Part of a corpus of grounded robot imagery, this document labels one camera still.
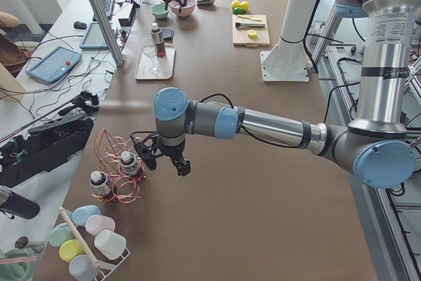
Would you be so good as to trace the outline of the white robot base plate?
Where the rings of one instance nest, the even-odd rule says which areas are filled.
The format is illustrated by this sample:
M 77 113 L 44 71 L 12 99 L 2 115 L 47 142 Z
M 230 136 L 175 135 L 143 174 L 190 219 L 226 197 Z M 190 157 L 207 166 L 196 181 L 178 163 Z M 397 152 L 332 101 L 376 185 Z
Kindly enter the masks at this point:
M 308 82 L 307 56 L 303 52 L 261 51 L 260 68 L 264 82 Z

